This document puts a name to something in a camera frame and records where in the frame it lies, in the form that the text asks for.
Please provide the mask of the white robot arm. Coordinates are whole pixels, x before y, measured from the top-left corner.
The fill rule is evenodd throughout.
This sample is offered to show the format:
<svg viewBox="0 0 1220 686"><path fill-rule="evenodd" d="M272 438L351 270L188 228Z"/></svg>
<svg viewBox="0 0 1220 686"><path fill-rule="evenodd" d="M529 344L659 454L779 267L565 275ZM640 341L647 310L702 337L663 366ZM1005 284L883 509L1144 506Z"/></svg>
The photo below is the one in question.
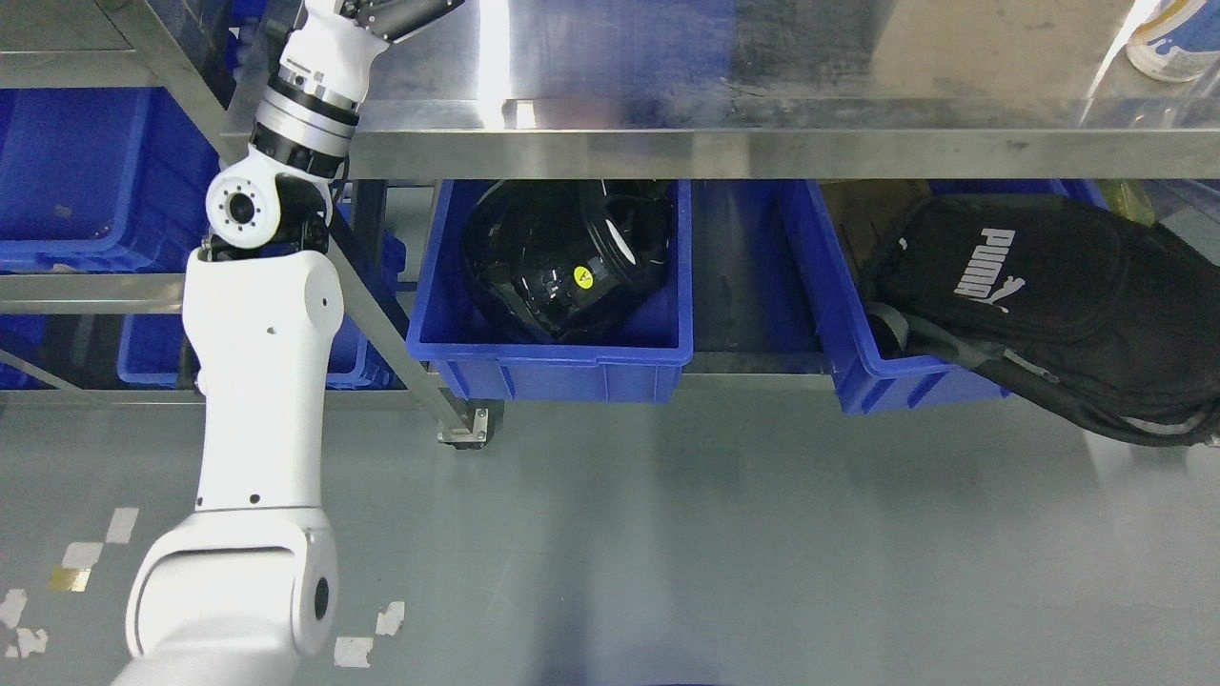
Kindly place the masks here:
<svg viewBox="0 0 1220 686"><path fill-rule="evenodd" d="M205 399L194 511L146 551L117 685L288 685L338 605L322 507L326 374L344 320L332 184L375 60L455 1L305 1L244 156L214 176L188 258L185 334Z"/></svg>

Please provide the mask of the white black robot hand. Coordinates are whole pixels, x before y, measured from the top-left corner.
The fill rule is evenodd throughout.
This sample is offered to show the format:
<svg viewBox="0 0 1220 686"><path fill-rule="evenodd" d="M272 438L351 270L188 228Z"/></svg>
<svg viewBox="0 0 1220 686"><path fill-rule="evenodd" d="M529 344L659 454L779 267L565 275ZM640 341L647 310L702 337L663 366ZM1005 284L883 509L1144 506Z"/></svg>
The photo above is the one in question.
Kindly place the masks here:
<svg viewBox="0 0 1220 686"><path fill-rule="evenodd" d="M371 35L387 44L401 42L440 17L461 9L464 1L304 1L303 27L354 42Z"/></svg>

